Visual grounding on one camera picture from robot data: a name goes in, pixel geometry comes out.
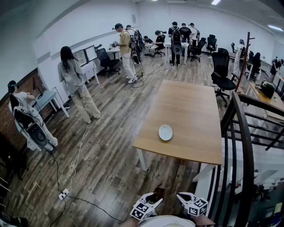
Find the power strip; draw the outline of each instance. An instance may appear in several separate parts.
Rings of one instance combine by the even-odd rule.
[[[60,195],[58,196],[60,198],[60,200],[64,200],[66,198],[67,195],[69,195],[69,191],[68,189],[65,189],[62,193],[60,193]]]

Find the brick wall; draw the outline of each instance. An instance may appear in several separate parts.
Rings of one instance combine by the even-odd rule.
[[[35,97],[40,94],[38,89],[33,90],[33,78],[35,78],[35,82],[41,91],[46,90],[44,87],[40,76],[38,75],[38,70],[35,69],[27,76],[25,76],[22,80],[18,82],[20,86],[18,91],[29,92],[30,94],[34,95]],[[13,114],[10,112],[8,104],[10,102],[9,94],[7,93],[1,100],[0,100],[0,115],[1,115],[1,124],[0,124],[0,132],[4,136],[4,138],[9,141],[9,143],[18,151],[20,151],[27,142],[27,139],[18,132]],[[43,119],[45,119],[49,114],[53,111],[50,104],[44,107],[40,115]]]

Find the man in yellow shirt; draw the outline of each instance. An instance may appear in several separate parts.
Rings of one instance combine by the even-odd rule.
[[[135,81],[137,81],[137,77],[135,76],[135,67],[132,62],[131,49],[129,47],[130,35],[125,29],[123,29],[121,23],[117,23],[114,28],[117,32],[120,32],[120,43],[118,43],[117,46],[120,47],[122,65],[127,74],[126,79],[129,79],[128,83],[134,83]]]

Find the white plate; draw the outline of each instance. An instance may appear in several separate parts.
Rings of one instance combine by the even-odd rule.
[[[164,141],[169,141],[173,137],[172,128],[168,125],[162,125],[159,129],[159,136]]]

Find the wooden pole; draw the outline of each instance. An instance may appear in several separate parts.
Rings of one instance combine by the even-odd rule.
[[[241,74],[240,74],[239,81],[238,81],[238,83],[237,83],[235,92],[237,92],[237,90],[238,90],[238,88],[239,88],[239,85],[240,85],[241,79],[242,79],[242,77],[243,77],[244,71],[245,71],[245,69],[246,69],[246,67],[247,67],[247,57],[248,57],[249,40],[250,40],[249,37],[250,37],[250,32],[248,32],[247,47],[246,47],[245,56],[244,56],[244,64],[243,64],[243,67],[242,67],[242,69],[241,69]]]

